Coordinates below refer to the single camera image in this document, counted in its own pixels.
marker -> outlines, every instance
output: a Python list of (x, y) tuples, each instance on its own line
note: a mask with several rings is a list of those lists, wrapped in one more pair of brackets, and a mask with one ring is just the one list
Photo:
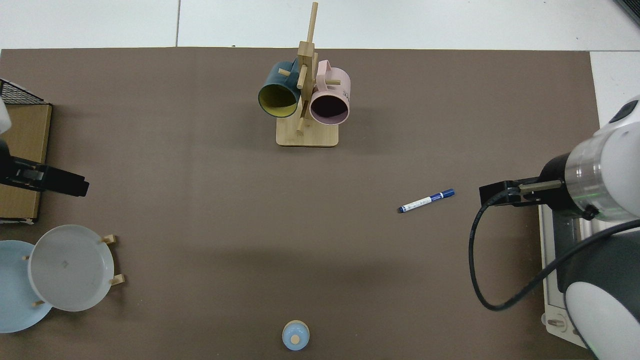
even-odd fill
[(445, 190), (441, 193), (434, 194), (432, 196), (427, 196), (424, 199), (420, 199), (418, 201), (414, 201), (411, 204), (407, 204), (398, 208), (398, 213), (406, 213), (409, 210), (413, 210), (415, 208), (419, 208), (422, 205), (429, 204), (430, 202), (434, 202), (436, 200), (444, 199), (446, 197), (450, 197), (455, 195), (456, 192), (453, 189)]

plate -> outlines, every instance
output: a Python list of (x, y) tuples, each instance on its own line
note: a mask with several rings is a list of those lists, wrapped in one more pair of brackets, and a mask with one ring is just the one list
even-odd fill
[(32, 306), (39, 301), (29, 283), (29, 262), (22, 260), (33, 250), (24, 241), (0, 241), (0, 332), (16, 332), (33, 326), (51, 310), (50, 304)]
[(98, 304), (113, 279), (113, 257), (101, 239), (80, 225), (62, 225), (44, 234), (29, 259), (29, 281), (36, 294), (65, 311)]

white floor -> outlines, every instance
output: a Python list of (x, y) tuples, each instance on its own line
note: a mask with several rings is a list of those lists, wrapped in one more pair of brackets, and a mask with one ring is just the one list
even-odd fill
[[(297, 47), (309, 0), (2, 0), (0, 49)], [(613, 0), (319, 0), (318, 48), (591, 51), (601, 124), (640, 94), (640, 26)]]

mug handle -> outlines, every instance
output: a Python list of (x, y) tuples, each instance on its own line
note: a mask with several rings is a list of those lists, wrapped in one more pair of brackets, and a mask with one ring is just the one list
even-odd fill
[(318, 87), (318, 91), (329, 90), (326, 87), (326, 73), (329, 71), (331, 71), (329, 60), (323, 60), (318, 63), (318, 73), (316, 74), (316, 86)]

wooden mug tree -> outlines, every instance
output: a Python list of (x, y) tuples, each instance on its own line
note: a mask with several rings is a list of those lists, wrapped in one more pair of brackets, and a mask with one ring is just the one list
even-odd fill
[[(318, 3), (311, 8), (307, 41), (301, 41), (298, 46), (298, 66), (300, 77), (298, 89), (300, 100), (296, 111), (290, 117), (276, 118), (276, 143), (281, 146), (332, 147), (338, 144), (338, 125), (324, 125), (311, 117), (309, 104), (316, 85), (316, 70), (318, 53), (313, 43), (316, 27)], [(283, 69), (279, 73), (288, 76)], [(340, 85), (339, 80), (328, 80), (328, 85)]]

